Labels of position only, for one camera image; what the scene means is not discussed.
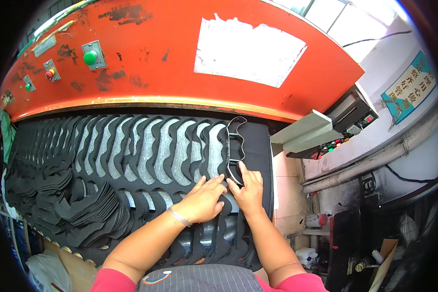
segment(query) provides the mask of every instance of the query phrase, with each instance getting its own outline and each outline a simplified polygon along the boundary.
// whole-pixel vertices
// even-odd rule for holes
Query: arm
[[[264,211],[261,173],[248,171],[241,161],[239,167],[245,186],[240,189],[229,178],[227,183],[250,226],[258,258],[268,274],[269,284],[276,288],[286,278],[306,272],[292,248]]]
[[[223,180],[221,174],[204,183],[206,178],[203,176],[180,203],[171,207],[172,210],[190,223],[213,219],[224,206],[224,202],[218,202],[219,196],[227,192],[221,184]],[[117,270],[138,283],[184,228],[185,225],[166,211],[120,242],[102,268]]]

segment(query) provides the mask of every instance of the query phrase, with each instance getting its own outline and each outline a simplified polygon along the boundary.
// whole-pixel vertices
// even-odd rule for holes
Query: white plastic bag
[[[33,272],[29,271],[29,276],[27,278],[29,280],[29,282],[33,285],[34,289],[37,292],[48,292],[45,288],[44,285],[39,282],[36,277],[33,275]]]
[[[70,277],[58,254],[46,249],[44,253],[30,257],[26,265],[33,277],[44,286],[45,291],[52,292],[51,283],[63,292],[73,291]]]
[[[14,207],[10,207],[10,205],[6,201],[6,197],[5,197],[5,193],[6,193],[5,192],[5,175],[6,175],[6,169],[2,173],[2,198],[3,198],[3,202],[5,203],[6,211],[8,212],[8,214],[13,219],[22,220],[21,216],[16,212],[16,209]]]

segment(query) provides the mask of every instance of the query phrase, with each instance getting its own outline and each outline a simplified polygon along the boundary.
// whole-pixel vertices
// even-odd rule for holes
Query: small green button
[[[86,54],[84,54],[84,56],[82,57],[84,63],[86,65],[92,65],[96,62],[96,57],[98,56],[97,52],[92,50],[90,52],[87,52]]]

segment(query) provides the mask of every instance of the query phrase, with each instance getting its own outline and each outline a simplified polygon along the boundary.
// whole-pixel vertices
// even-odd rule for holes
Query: window
[[[359,40],[380,38],[384,36],[387,29],[360,9],[348,5],[335,21],[328,35],[343,46]],[[361,42],[345,47],[345,50],[356,62],[360,62],[377,43],[378,41]]]
[[[339,0],[315,0],[305,18],[327,32],[345,6],[346,4]]]
[[[311,0],[274,0],[274,3],[278,3],[300,15],[304,15],[310,2]]]
[[[384,36],[396,17],[391,1],[394,0],[274,0],[304,16],[341,46]],[[376,43],[366,41],[344,49],[360,62]]]

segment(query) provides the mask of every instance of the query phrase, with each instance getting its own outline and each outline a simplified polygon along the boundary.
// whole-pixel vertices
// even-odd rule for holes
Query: red shirt
[[[276,289],[257,277],[264,292],[325,292],[323,281],[315,274],[298,274],[282,281]],[[101,269],[90,292],[133,292],[136,284],[126,275],[112,269]]]

